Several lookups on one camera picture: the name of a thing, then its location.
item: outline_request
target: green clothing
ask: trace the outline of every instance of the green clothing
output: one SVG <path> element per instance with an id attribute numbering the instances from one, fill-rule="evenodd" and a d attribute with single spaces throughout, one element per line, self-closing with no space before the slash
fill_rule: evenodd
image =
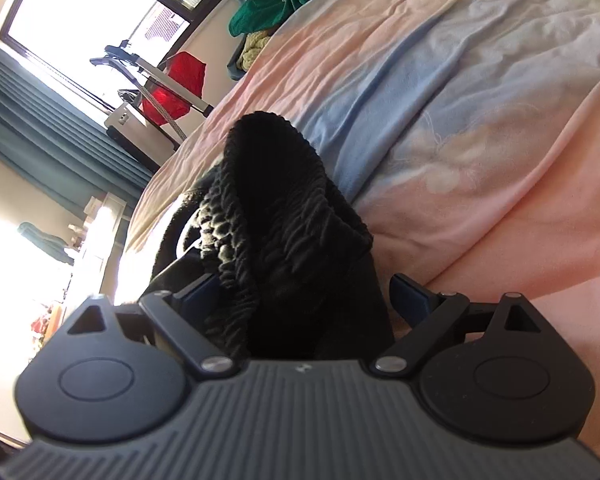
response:
<path id="1" fill-rule="evenodd" d="M 229 33 L 235 37 L 279 25 L 308 1 L 247 0 L 231 18 Z"/>

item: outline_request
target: bedding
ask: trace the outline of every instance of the bedding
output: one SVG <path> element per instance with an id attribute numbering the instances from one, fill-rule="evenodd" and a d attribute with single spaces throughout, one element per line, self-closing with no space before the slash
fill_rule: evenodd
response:
<path id="1" fill-rule="evenodd" d="M 311 0 L 147 186 L 117 301 L 142 293 L 181 193 L 256 110 L 322 157 L 385 292 L 404 272 L 534 302 L 593 373 L 580 437 L 600 455 L 600 0 Z"/>

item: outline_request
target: round button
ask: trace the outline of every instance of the round button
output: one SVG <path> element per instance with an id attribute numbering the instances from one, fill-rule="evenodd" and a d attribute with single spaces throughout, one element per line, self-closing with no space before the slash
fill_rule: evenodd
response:
<path id="1" fill-rule="evenodd" d="M 222 374 L 227 372 L 232 368 L 233 365 L 234 362 L 231 361 L 231 359 L 222 355 L 207 357 L 200 363 L 200 366 L 205 372 L 211 372 L 214 374 Z"/>
<path id="2" fill-rule="evenodd" d="M 475 369 L 474 379 L 485 392 L 504 399 L 528 399 L 549 385 L 547 371 L 522 357 L 489 359 Z"/>
<path id="3" fill-rule="evenodd" d="M 376 361 L 376 369 L 387 374 L 397 374 L 406 367 L 407 361 L 395 355 L 385 355 Z"/>
<path id="4" fill-rule="evenodd" d="M 88 359 L 60 374 L 62 391 L 77 400 L 107 400 L 126 392 L 134 382 L 133 370 L 116 359 Z"/>

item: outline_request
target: grey plastic surface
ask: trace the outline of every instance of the grey plastic surface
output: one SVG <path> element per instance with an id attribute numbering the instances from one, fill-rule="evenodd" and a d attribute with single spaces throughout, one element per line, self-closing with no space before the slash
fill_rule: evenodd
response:
<path id="1" fill-rule="evenodd" d="M 104 447 L 37 440 L 1 472 L 23 480 L 594 480 L 600 461 L 575 440 L 534 449 L 463 440 L 406 384 L 373 378 L 357 362 L 252 362 L 201 384 L 141 438 Z"/>

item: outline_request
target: clothes pile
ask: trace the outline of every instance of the clothes pile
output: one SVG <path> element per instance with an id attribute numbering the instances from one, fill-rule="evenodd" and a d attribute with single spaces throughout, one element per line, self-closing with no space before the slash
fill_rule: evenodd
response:
<path id="1" fill-rule="evenodd" d="M 229 33 L 244 35 L 227 68 L 238 80 L 251 68 L 270 37 L 295 10 L 309 0 L 247 0 L 229 22 Z"/>

